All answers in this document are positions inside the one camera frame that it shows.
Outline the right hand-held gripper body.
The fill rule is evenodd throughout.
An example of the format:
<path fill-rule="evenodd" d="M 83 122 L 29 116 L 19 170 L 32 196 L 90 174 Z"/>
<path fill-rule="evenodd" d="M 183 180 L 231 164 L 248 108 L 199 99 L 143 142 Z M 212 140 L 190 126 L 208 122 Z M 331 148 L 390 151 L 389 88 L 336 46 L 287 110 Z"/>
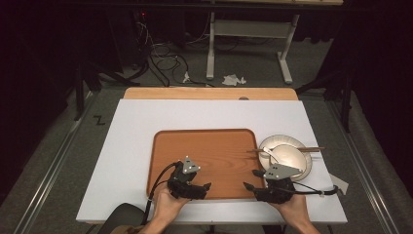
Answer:
<path fill-rule="evenodd" d="M 264 178 L 267 182 L 265 188 L 255 188 L 253 192 L 258 201 L 282 204 L 291 199 L 295 193 L 291 178 L 299 175 L 301 171 L 282 164 L 273 164 L 265 171 Z"/>

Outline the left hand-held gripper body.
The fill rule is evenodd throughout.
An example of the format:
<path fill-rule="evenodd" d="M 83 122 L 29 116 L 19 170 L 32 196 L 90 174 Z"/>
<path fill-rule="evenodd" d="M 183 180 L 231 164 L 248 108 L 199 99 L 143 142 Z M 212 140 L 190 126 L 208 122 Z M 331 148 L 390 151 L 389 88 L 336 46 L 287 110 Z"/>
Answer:
<path fill-rule="evenodd" d="M 191 174 L 197 173 L 201 167 L 196 165 L 188 156 L 174 165 L 175 169 L 168 179 L 170 194 L 175 198 L 204 199 L 207 191 L 204 191 L 200 185 L 193 185 L 193 180 L 191 181 Z"/>

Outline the person's right hand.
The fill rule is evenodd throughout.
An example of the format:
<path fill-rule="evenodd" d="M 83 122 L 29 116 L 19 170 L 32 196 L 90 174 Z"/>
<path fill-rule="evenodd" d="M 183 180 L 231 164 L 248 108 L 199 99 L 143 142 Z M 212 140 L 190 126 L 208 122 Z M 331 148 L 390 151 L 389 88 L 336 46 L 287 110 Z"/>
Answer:
<path fill-rule="evenodd" d="M 270 203 L 279 211 L 284 221 L 290 225 L 301 225 L 310 221 L 306 197 L 294 194 L 291 199 L 282 204 Z"/>

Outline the person's left hand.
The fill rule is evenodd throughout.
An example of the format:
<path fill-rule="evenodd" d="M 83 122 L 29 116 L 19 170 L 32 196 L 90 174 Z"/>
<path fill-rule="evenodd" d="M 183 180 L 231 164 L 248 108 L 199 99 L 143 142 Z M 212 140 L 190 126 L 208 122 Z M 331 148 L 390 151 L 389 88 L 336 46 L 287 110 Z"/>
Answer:
<path fill-rule="evenodd" d="M 189 199 L 173 197 L 165 185 L 157 188 L 153 220 L 166 224 L 173 222 L 188 202 Z"/>

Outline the white ceramic spoon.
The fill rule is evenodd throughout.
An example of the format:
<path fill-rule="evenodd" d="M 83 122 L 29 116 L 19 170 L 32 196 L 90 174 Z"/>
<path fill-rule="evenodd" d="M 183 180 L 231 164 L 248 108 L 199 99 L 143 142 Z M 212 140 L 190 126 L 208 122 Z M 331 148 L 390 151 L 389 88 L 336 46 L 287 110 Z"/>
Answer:
<path fill-rule="evenodd" d="M 265 153 L 269 154 L 269 155 L 276 161 L 276 163 L 280 163 L 280 162 L 281 162 L 281 159 L 280 159 L 271 149 L 269 149 L 269 148 L 267 148 L 267 147 L 263 147 L 262 150 L 263 150 Z"/>

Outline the white round plate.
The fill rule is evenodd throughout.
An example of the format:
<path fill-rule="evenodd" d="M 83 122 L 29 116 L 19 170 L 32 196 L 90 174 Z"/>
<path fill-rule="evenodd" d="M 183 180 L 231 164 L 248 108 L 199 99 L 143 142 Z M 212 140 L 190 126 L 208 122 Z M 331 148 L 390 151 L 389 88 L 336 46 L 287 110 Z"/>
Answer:
<path fill-rule="evenodd" d="M 288 144 L 294 147 L 305 147 L 305 145 L 302 142 L 300 142 L 298 139 L 292 136 L 275 135 L 275 136 L 269 136 L 265 138 L 259 145 L 259 148 L 267 147 L 267 148 L 273 149 L 280 144 Z M 299 180 L 304 179 L 310 173 L 312 166 L 313 166 L 311 154 L 309 152 L 302 152 L 302 153 L 304 154 L 306 161 L 307 161 L 307 170 L 302 175 L 302 178 Z"/>

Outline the brown wooden tray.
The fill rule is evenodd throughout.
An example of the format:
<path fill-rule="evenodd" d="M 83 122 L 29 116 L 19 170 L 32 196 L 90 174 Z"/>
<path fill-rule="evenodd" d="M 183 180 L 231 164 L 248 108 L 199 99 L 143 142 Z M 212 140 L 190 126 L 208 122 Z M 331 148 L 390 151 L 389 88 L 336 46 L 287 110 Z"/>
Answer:
<path fill-rule="evenodd" d="M 252 173 L 262 168 L 255 149 L 254 132 L 248 129 L 159 131 L 154 136 L 147 188 L 156 180 L 169 178 L 166 166 L 188 156 L 201 169 L 193 180 L 195 185 L 211 182 L 208 200 L 252 199 L 243 182 L 257 188 L 264 180 Z"/>

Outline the white bowl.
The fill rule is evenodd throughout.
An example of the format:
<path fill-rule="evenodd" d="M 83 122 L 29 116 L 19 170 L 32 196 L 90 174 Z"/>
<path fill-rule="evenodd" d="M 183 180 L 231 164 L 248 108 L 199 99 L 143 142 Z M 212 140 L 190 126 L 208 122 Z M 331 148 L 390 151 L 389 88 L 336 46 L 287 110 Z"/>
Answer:
<path fill-rule="evenodd" d="M 283 165 L 299 169 L 301 173 L 294 175 L 294 180 L 299 180 L 307 170 L 307 161 L 304 154 L 296 147 L 288 144 L 276 146 L 272 152 L 282 161 Z"/>

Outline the brown wooden chopsticks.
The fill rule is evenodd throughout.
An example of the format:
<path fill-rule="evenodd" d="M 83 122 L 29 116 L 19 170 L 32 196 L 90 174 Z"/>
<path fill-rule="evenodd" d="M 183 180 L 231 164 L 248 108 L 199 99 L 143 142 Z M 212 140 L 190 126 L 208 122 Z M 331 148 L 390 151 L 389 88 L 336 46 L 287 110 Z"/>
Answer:
<path fill-rule="evenodd" d="M 292 152 L 293 150 L 299 151 L 299 152 L 320 152 L 324 149 L 324 147 L 294 147 L 294 146 L 289 146 L 289 145 L 280 145 L 278 147 L 275 147 L 271 149 L 274 153 L 278 152 Z M 262 148 L 257 148 L 257 149 L 251 149 L 247 150 L 247 152 L 264 152 Z"/>

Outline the white table cover board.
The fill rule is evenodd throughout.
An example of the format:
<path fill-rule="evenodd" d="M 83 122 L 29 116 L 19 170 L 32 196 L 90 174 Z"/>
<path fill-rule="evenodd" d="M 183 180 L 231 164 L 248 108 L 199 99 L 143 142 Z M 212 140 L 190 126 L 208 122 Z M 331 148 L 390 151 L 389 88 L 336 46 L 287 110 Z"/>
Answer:
<path fill-rule="evenodd" d="M 122 203 L 142 209 L 154 135 L 161 130 L 249 129 L 258 142 L 282 134 L 306 146 L 318 145 L 306 109 L 299 100 L 173 100 L 121 99 L 96 162 L 76 220 L 104 222 Z M 332 186 L 321 153 L 302 183 L 316 189 Z M 337 195 L 309 195 L 311 221 L 346 223 Z M 280 214 L 264 202 L 252 200 L 192 201 L 176 224 L 270 224 Z"/>

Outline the white paper tag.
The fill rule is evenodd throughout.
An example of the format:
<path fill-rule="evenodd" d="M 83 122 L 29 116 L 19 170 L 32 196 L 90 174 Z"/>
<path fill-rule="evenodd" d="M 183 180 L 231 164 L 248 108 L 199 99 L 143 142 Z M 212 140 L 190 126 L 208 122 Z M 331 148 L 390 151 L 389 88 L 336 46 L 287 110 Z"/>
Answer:
<path fill-rule="evenodd" d="M 332 183 L 338 187 L 338 190 L 340 191 L 340 193 L 342 195 L 346 195 L 348 188 L 349 188 L 349 184 L 343 179 L 335 175 L 330 175 L 330 178 L 331 178 Z"/>

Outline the dark chair seat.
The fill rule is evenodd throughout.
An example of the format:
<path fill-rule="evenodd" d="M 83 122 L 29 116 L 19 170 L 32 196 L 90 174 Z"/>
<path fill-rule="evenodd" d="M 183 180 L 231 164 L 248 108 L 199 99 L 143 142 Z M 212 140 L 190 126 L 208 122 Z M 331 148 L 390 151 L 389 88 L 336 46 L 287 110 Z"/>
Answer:
<path fill-rule="evenodd" d="M 110 234 L 116 227 L 121 225 L 137 226 L 143 220 L 143 216 L 144 211 L 140 208 L 123 203 L 106 219 L 97 234 Z"/>

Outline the crumpled white paper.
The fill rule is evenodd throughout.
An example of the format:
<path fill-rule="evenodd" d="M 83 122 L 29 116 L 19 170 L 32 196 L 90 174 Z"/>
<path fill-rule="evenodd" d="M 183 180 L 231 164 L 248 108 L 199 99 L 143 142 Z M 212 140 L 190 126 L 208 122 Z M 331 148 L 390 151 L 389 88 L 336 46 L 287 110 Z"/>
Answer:
<path fill-rule="evenodd" d="M 246 80 L 244 77 L 239 78 L 236 74 L 226 75 L 223 77 L 222 84 L 226 86 L 244 85 Z"/>

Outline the black metal stand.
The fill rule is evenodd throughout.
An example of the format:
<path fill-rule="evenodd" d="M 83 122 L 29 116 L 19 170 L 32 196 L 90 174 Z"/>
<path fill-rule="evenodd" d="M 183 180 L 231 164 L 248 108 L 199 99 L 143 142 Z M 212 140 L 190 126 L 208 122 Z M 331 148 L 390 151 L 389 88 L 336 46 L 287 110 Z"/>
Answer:
<path fill-rule="evenodd" d="M 297 88 L 295 93 L 301 95 L 318 88 L 325 88 L 323 93 L 325 100 L 341 100 L 340 123 L 348 133 L 350 131 L 352 75 L 346 71 L 336 70 Z"/>
<path fill-rule="evenodd" d="M 115 81 L 124 84 L 128 87 L 139 87 L 140 84 L 133 82 L 114 71 L 110 71 L 101 65 L 91 62 L 91 61 L 84 61 L 78 64 L 75 72 L 75 94 L 76 94 L 76 116 L 75 121 L 78 121 L 81 116 L 86 111 L 85 107 L 85 95 L 84 95 L 84 85 L 87 85 L 90 91 L 92 92 L 99 92 L 101 90 L 101 84 L 98 81 L 98 78 L 93 78 L 91 75 L 84 75 L 85 72 L 95 72 L 95 73 L 103 73 L 104 75 L 109 76 L 110 78 L 114 79 Z"/>

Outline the white metal desk frame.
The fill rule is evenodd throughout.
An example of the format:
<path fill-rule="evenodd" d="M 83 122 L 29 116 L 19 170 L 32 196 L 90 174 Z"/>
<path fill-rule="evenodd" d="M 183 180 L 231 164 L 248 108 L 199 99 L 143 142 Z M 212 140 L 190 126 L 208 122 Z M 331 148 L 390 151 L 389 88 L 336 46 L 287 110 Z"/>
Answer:
<path fill-rule="evenodd" d="M 208 54 L 206 60 L 206 78 L 208 80 L 214 78 L 215 37 L 232 36 L 284 39 L 284 48 L 282 51 L 277 52 L 277 59 L 284 83 L 290 85 L 293 82 L 286 57 L 300 19 L 299 15 L 293 15 L 289 22 L 216 19 L 215 13 L 210 13 L 209 16 Z"/>

